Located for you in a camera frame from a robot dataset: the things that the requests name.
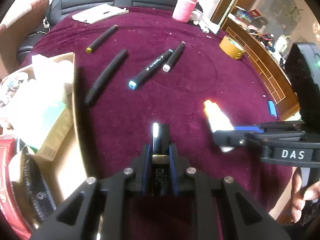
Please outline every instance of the white paper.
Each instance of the white paper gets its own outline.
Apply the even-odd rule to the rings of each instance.
[[[107,3],[92,7],[84,10],[72,16],[72,18],[79,22],[95,23],[112,16],[128,13],[129,10],[126,8],[121,9],[116,6],[108,5]]]

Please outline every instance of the human hand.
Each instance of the human hand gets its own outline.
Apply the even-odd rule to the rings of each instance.
[[[320,181],[311,185],[306,191],[301,192],[302,178],[301,170],[297,168],[292,177],[291,189],[291,216],[296,223],[301,218],[301,211],[306,204],[306,200],[315,200],[320,198]]]

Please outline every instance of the black marker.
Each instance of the black marker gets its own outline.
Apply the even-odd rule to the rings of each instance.
[[[87,47],[87,53],[93,53],[116,29],[118,25],[113,25],[107,29],[103,34],[101,34],[89,47]]]
[[[164,72],[169,72],[170,68],[173,67],[174,63],[180,56],[181,52],[184,49],[184,44],[186,44],[184,41],[180,43],[180,45],[175,49],[175,51],[172,53],[171,57],[168,59],[167,63],[163,66],[162,70]]]
[[[169,125],[153,124],[152,194],[167,195],[169,190]]]
[[[135,90],[145,79],[151,76],[156,69],[161,66],[172,54],[173,50],[168,49],[165,53],[157,57],[150,65],[142,70],[134,79],[129,82],[129,88]]]
[[[101,92],[106,82],[110,80],[112,75],[118,70],[120,63],[127,56],[128,51],[123,49],[120,53],[110,62],[106,69],[100,74],[97,80],[93,83],[90,91],[87,93],[84,103],[91,106],[97,94]]]

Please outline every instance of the marker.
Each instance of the marker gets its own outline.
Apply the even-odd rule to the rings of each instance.
[[[86,52],[89,54],[93,53],[116,29],[118,29],[118,25],[116,24],[107,29],[93,43],[91,43],[89,47],[87,47]]]
[[[129,88],[135,90],[137,87],[142,85],[142,83],[171,56],[172,52],[172,49],[168,49],[165,53],[157,57],[151,64],[149,64],[144,70],[142,70],[134,79],[129,82]]]
[[[220,107],[216,104],[207,100],[204,102],[204,114],[208,118],[208,123],[211,132],[216,132],[217,130],[234,130],[229,118],[221,111]],[[222,152],[226,153],[234,149],[234,147],[220,146]]]
[[[167,195],[169,189],[169,125],[164,123],[153,124],[152,150],[152,195]]]
[[[275,104],[272,101],[268,101],[269,112],[271,116],[278,117]]]
[[[110,64],[105,68],[105,70],[100,74],[97,80],[93,83],[90,91],[87,93],[84,103],[87,106],[91,106],[94,103],[94,99],[97,94],[102,91],[107,81],[113,76],[113,74],[119,69],[120,63],[127,56],[128,51],[123,49],[120,53],[110,62]]]
[[[179,46],[175,49],[175,51],[172,53],[171,57],[168,59],[167,63],[162,68],[162,70],[164,72],[170,71],[170,69],[173,67],[174,63],[176,62],[176,60],[180,56],[181,52],[183,51],[185,44],[186,43],[184,41],[182,41],[179,44]]]

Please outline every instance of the blue plastic part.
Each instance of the blue plastic part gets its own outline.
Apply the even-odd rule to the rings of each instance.
[[[270,115],[274,116],[274,117],[278,117],[277,111],[276,111],[276,106],[272,101],[268,101],[268,107],[269,107]]]
[[[264,132],[263,130],[260,130],[260,128],[258,126],[235,126],[234,127],[235,130],[238,130],[238,131],[255,131],[255,132]]]
[[[129,88],[131,88],[132,90],[135,90],[137,88],[137,84],[131,80],[129,82]]]
[[[148,145],[147,148],[147,157],[144,163],[143,174],[142,174],[142,195],[145,196],[147,193],[148,187],[148,178],[149,178],[149,160],[151,156],[151,145]]]
[[[174,159],[173,159],[171,145],[169,146],[169,160],[170,160],[170,175],[171,175],[172,190],[174,195],[177,197],[179,195],[178,178],[177,178],[177,173],[174,166]]]

